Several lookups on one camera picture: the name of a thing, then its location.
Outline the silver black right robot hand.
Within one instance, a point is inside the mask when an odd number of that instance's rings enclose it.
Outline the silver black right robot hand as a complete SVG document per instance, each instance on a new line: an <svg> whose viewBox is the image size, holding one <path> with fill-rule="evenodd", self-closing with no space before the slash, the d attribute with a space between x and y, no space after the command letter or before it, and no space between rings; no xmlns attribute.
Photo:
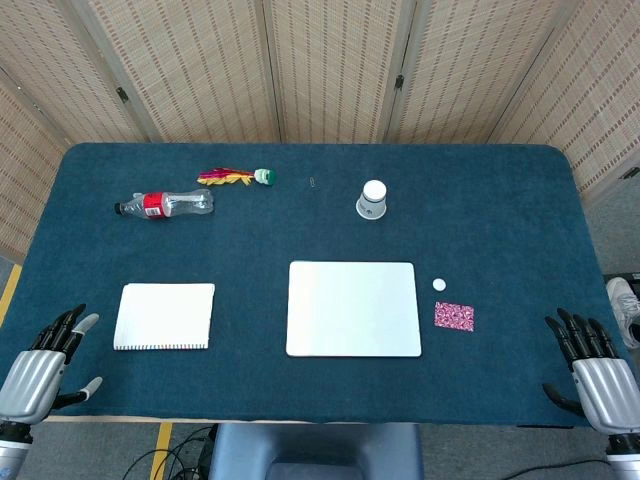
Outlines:
<svg viewBox="0 0 640 480"><path fill-rule="evenodd" d="M621 358L609 332L593 318L559 308L544 318L571 374L578 398L571 400L550 383L542 389L558 408L586 419L598 432L639 432L639 387L628 362Z"/></svg>

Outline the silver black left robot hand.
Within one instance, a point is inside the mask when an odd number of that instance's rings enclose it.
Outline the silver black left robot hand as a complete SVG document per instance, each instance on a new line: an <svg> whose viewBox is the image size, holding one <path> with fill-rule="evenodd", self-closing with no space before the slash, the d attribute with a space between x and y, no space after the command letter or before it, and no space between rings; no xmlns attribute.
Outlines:
<svg viewBox="0 0 640 480"><path fill-rule="evenodd" d="M60 392L78 346L99 320L96 313L82 318L85 308L80 304L58 316L17 355L1 387L3 423L36 425L53 410L87 401L100 388L103 378L98 376L75 392Z"/></svg>

